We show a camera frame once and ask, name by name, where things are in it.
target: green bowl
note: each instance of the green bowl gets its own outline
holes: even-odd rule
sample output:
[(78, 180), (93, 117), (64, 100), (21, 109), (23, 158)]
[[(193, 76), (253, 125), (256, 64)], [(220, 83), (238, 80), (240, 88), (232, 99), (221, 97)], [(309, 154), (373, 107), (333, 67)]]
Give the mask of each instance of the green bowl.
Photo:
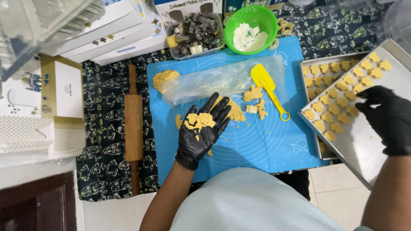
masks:
[[(234, 47), (234, 31), (241, 23), (248, 23), (250, 27), (259, 27), (260, 31), (265, 31), (268, 34), (266, 44), (255, 51), (239, 51)], [(251, 5), (241, 8), (236, 11), (227, 21), (224, 28), (224, 39), (227, 46), (234, 52), (242, 55), (252, 55), (261, 52), (272, 44), (278, 32), (278, 22), (274, 13), (266, 7), (259, 5)]]

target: black nitrile glove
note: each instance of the black nitrile glove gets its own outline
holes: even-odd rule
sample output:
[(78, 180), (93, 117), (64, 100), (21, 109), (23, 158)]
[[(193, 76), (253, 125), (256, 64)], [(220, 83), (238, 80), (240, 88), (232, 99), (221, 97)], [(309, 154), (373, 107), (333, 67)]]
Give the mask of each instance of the black nitrile glove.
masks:
[[(208, 113), (217, 98), (218, 93), (215, 92), (197, 114)], [(203, 156), (210, 150), (211, 146), (215, 144), (218, 137), (230, 122), (229, 117), (224, 119), (231, 110), (231, 106), (227, 106), (228, 102), (228, 97), (221, 99), (221, 101), (210, 112), (212, 119), (215, 121), (215, 126), (203, 127), (201, 132), (199, 132), (197, 128), (191, 130), (184, 125), (184, 121), (187, 120), (187, 115), (197, 112), (197, 106), (193, 105), (188, 110), (180, 128), (177, 155), (175, 156), (175, 159), (179, 164), (181, 164), (181, 166), (193, 171), (197, 169), (201, 158), (203, 158)]]
[(411, 155), (411, 102), (397, 96), (383, 86), (373, 86), (357, 94), (367, 99), (356, 103), (369, 124), (387, 146), (383, 153), (388, 156)]

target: wooden rolling pin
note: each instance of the wooden rolling pin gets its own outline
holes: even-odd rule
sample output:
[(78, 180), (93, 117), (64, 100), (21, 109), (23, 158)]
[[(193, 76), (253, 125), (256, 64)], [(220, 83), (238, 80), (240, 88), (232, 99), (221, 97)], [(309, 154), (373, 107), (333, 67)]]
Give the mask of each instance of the wooden rolling pin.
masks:
[(132, 195), (140, 194), (139, 160), (143, 159), (143, 98), (137, 94), (136, 66), (129, 66), (130, 92), (124, 96), (126, 161), (131, 164)]

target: metal baking tray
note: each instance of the metal baking tray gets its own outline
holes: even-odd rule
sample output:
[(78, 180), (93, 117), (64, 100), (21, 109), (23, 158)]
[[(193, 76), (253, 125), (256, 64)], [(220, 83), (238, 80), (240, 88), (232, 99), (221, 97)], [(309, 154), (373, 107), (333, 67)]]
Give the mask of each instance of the metal baking tray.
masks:
[[(392, 69), (389, 71), (382, 71), (383, 77), (380, 79), (373, 79), (374, 85), (383, 85), (389, 89), (393, 89), (394, 93), (405, 99), (411, 100), (411, 56), (407, 54), (398, 44), (393, 40), (387, 39), (380, 46), (374, 50), (380, 57), (380, 61), (388, 60)], [(357, 65), (352, 67), (346, 74), (351, 73), (352, 69), (358, 67), (359, 64), (367, 58), (363, 58)], [(376, 63), (370, 62), (373, 68), (376, 67)], [(359, 78), (352, 74), (356, 83)], [(302, 113), (311, 108), (311, 105), (319, 101), (319, 97), (326, 94), (326, 91), (335, 87), (337, 82), (334, 82), (323, 93), (314, 98), (308, 105), (302, 108), (298, 114), (301, 118), (314, 130), (314, 132), (331, 148), (334, 153), (347, 165), (347, 167), (354, 173), (354, 175), (370, 190), (374, 186), (375, 179), (380, 172), (381, 166), (385, 162), (387, 156), (382, 153), (385, 148), (381, 144), (381, 138), (375, 133), (375, 131), (368, 124), (364, 114), (360, 113), (357, 117), (350, 117), (350, 124), (341, 124), (344, 129), (343, 133), (334, 133), (336, 140), (329, 141), (321, 131), (319, 131), (312, 122)], [(343, 92), (339, 92), (339, 97), (343, 97)], [(353, 106), (356, 102), (364, 102), (363, 99), (357, 98), (356, 101), (350, 101), (349, 106)], [(340, 113), (344, 113), (345, 110), (340, 106)], [(326, 111), (327, 106), (323, 105), (323, 111)], [(321, 113), (316, 113), (316, 118), (320, 119)], [(329, 125), (323, 122), (327, 130)]]
[[(308, 104), (311, 100), (308, 97), (308, 88), (305, 85), (305, 78), (313, 78), (314, 75), (311, 74), (311, 72), (308, 74), (308, 76), (304, 76), (304, 74), (302, 73), (302, 67), (310, 67), (312, 65), (321, 65), (321, 64), (330, 64), (332, 62), (341, 62), (344, 60), (348, 60), (351, 61), (352, 59), (357, 59), (357, 60), (361, 60), (364, 58), (364, 56), (366, 56), (368, 54), (368, 52), (358, 52), (358, 53), (352, 53), (352, 54), (344, 54), (344, 55), (335, 55), (335, 56), (330, 56), (330, 57), (325, 57), (325, 58), (318, 58), (318, 59), (313, 59), (313, 60), (306, 60), (306, 61), (302, 61), (300, 63), (300, 76), (301, 76), (301, 81), (303, 83), (304, 86), (304, 91), (305, 91), (305, 102)], [(338, 80), (338, 78), (342, 75), (345, 74), (345, 71), (343, 70), (339, 70), (336, 73), (331, 72), (331, 70), (328, 71), (327, 74), (322, 74), (321, 72), (316, 75), (317, 77), (324, 77), (324, 76), (336, 76), (335, 79), (333, 79), (333, 82), (335, 82), (336, 80)], [(326, 88), (326, 85), (322, 85), (320, 87), (317, 87), (313, 84), (312, 87), (310, 87), (310, 89), (318, 89), (318, 88)], [(338, 157), (328, 148), (326, 149), (324, 152), (320, 151), (320, 146), (319, 146), (319, 142), (321, 140), (319, 140), (319, 137), (317, 137), (317, 139), (315, 140), (315, 146), (316, 148), (316, 152), (317, 152), (317, 157), (323, 160), (330, 160), (330, 159), (338, 159)]]

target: flour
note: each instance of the flour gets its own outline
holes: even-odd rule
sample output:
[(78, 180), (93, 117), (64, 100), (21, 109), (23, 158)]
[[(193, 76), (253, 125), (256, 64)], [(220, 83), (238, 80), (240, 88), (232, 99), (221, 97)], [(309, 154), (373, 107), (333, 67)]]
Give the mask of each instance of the flour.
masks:
[(266, 44), (267, 38), (268, 34), (260, 32), (259, 27), (251, 28), (248, 23), (242, 23), (234, 31), (234, 47), (239, 51), (255, 51)]

